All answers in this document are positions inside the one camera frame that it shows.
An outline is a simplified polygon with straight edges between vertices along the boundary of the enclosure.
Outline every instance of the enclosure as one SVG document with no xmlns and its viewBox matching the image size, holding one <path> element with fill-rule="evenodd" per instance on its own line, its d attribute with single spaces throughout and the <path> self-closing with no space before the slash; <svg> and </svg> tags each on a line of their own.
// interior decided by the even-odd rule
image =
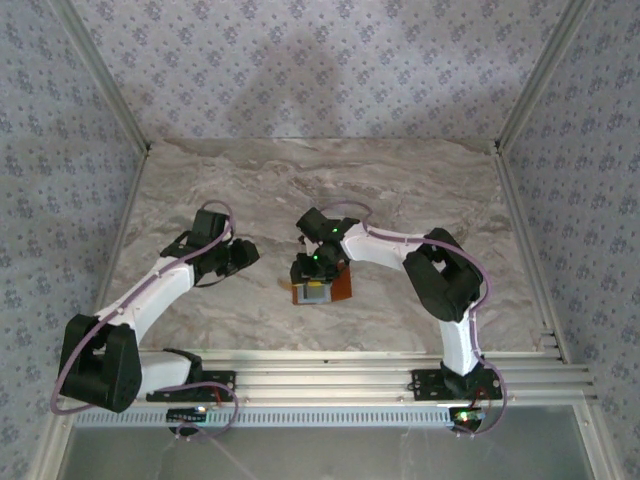
<svg viewBox="0 0 640 480">
<path fill-rule="evenodd" d="M 0 14 L 1 478 L 188 478 L 222 455 L 172 444 L 166 406 L 49 413 L 67 322 L 127 291 L 211 198 L 261 258 L 183 295 L 141 346 L 237 371 L 247 416 L 221 442 L 270 458 L 249 465 L 258 478 L 513 478 L 536 457 L 531 478 L 640 476 L 637 2 L 8 0 Z M 405 275 L 354 262 L 353 298 L 292 304 L 296 221 L 342 200 L 375 227 L 445 228 L 491 274 L 479 338 L 509 407 L 474 446 L 406 389 L 443 346 Z M 363 417 L 332 417 L 345 412 Z M 105 452 L 91 471 L 89 444 Z M 137 445 L 147 463 L 116 460 Z M 436 468 L 455 448 L 465 459 Z M 225 462 L 216 474 L 243 478 Z"/>
</svg>

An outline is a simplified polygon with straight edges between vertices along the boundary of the marble table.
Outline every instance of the marble table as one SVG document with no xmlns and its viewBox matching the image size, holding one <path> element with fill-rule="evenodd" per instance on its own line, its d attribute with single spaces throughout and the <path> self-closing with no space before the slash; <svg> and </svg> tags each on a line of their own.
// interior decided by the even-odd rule
<svg viewBox="0 0 640 480">
<path fill-rule="evenodd" d="M 153 325 L 148 348 L 442 352 L 437 321 L 405 274 L 352 265 L 354 296 L 294 306 L 287 282 L 295 222 L 309 207 L 369 204 L 372 225 L 449 230 L 492 274 L 495 295 L 478 318 L 489 351 L 541 349 L 514 232 L 494 166 L 477 149 L 443 140 L 174 140 L 152 146 L 107 299 L 146 273 L 190 228 L 207 199 L 233 207 L 237 236 L 261 259 L 213 288 L 192 289 Z M 359 217 L 356 207 L 339 215 Z"/>
</svg>

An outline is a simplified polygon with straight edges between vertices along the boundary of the glass panel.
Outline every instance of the glass panel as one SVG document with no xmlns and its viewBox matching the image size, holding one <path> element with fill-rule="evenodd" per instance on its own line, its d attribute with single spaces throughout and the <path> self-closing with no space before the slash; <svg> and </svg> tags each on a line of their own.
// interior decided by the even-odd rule
<svg viewBox="0 0 640 480">
<path fill-rule="evenodd" d="M 260 480 L 591 479 L 573 409 L 512 408 L 486 436 L 398 428 L 236 428 L 220 442 Z M 165 428 L 76 428 L 59 480 L 246 480 L 211 443 Z"/>
</svg>

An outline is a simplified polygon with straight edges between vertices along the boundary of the metal frame bar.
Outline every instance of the metal frame bar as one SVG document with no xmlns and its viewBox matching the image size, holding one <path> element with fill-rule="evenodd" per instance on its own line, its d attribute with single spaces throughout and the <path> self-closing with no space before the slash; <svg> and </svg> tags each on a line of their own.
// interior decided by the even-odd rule
<svg viewBox="0 0 640 480">
<path fill-rule="evenodd" d="M 124 213 L 122 214 L 122 220 L 120 221 L 120 226 L 118 227 L 118 233 L 116 234 L 115 242 L 113 243 L 113 250 L 111 251 L 111 256 L 109 257 L 109 263 L 107 264 L 107 271 L 105 273 L 104 278 L 102 279 L 102 283 L 100 284 L 100 290 L 98 290 L 98 297 L 96 298 L 94 304 L 94 311 L 100 310 L 105 303 L 107 291 L 109 286 L 111 285 L 111 279 L 113 278 L 113 272 L 116 267 L 116 263 L 118 263 L 118 258 L 120 258 L 120 252 L 122 251 L 122 245 L 124 243 L 124 235 L 127 230 L 127 226 L 129 225 L 129 219 L 131 218 L 131 211 L 133 209 L 133 204 L 135 203 L 136 197 L 138 195 L 138 188 L 140 187 L 140 180 L 142 179 L 142 172 L 144 170 L 144 166 L 147 163 L 147 158 L 149 157 L 149 152 L 144 151 L 140 155 L 140 160 L 138 161 L 138 168 L 136 170 L 135 176 L 133 177 L 133 183 L 131 184 L 131 190 L 129 190 L 129 196 L 127 197 L 127 203 L 124 207 Z"/>
<path fill-rule="evenodd" d="M 137 407 L 127 412 L 85 412 L 77 416 L 75 428 L 169 427 L 166 407 Z M 224 427 L 233 416 L 232 407 L 212 407 L 200 426 Z M 255 407 L 243 408 L 233 428 L 316 428 L 316 427 L 452 427 L 449 409 L 428 405 L 392 407 Z"/>
<path fill-rule="evenodd" d="M 569 351 L 562 333 L 562 326 L 558 320 L 549 284 L 544 273 L 544 268 L 538 256 L 538 250 L 533 240 L 533 234 L 526 221 L 524 206 L 516 189 L 516 182 L 509 164 L 502 155 L 496 158 L 496 169 L 500 184 L 504 191 L 507 210 L 513 224 L 518 251 L 524 266 L 524 272 L 533 289 L 534 305 L 539 318 L 542 319 L 543 328 L 548 329 L 555 336 L 560 350 L 560 355 L 565 361 L 569 360 Z"/>
<path fill-rule="evenodd" d="M 437 368 L 439 357 L 403 352 L 295 352 L 205 351 L 198 352 L 205 369 L 237 371 L 236 391 L 243 412 L 263 412 L 284 407 L 296 411 L 327 407 L 402 408 L 418 412 L 425 407 L 450 407 L 456 402 L 414 402 L 407 391 L 414 368 Z M 500 353 L 488 357 L 504 372 L 511 408 L 524 406 L 574 407 L 583 442 L 596 478 L 617 479 L 613 447 L 602 436 L 602 424 L 590 406 L 595 399 L 588 368 L 563 364 L 546 352 Z M 65 406 L 74 406 L 67 402 Z M 150 409 L 195 406 L 195 403 L 148 403 L 139 401 L 129 414 Z M 45 437 L 28 478 L 53 480 L 62 467 L 70 427 L 75 418 L 49 419 Z"/>
<path fill-rule="evenodd" d="M 569 0 L 560 19 L 553 29 L 553 33 L 538 57 L 529 78 L 522 89 L 520 97 L 511 109 L 498 136 L 500 153 L 506 154 L 514 140 L 524 127 L 529 115 L 533 111 L 540 95 L 544 91 L 551 75 L 564 57 L 578 27 L 582 24 L 593 0 Z"/>
<path fill-rule="evenodd" d="M 75 7 L 70 0 L 49 0 L 49 3 L 67 35 L 69 35 L 71 43 L 80 54 L 96 86 L 102 92 L 107 105 L 120 121 L 125 134 L 133 142 L 140 154 L 146 152 L 148 142 L 142 133 L 142 129 L 124 100 L 118 85 L 116 85 L 98 51 L 98 47 L 93 43 L 91 35 L 89 35 Z"/>
</svg>

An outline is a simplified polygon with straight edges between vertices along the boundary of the wall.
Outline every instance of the wall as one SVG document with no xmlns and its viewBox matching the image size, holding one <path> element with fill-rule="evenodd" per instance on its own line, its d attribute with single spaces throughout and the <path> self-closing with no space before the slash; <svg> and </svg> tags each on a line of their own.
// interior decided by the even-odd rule
<svg viewBox="0 0 640 480">
<path fill-rule="evenodd" d="M 566 0 L 76 0 L 162 137 L 496 138 Z"/>
<path fill-rule="evenodd" d="M 573 360 L 640 478 L 640 4 L 596 0 L 508 157 Z"/>
<path fill-rule="evenodd" d="M 90 311 L 138 153 L 46 2 L 0 2 L 0 479 L 24 476 L 64 325 Z"/>
</svg>

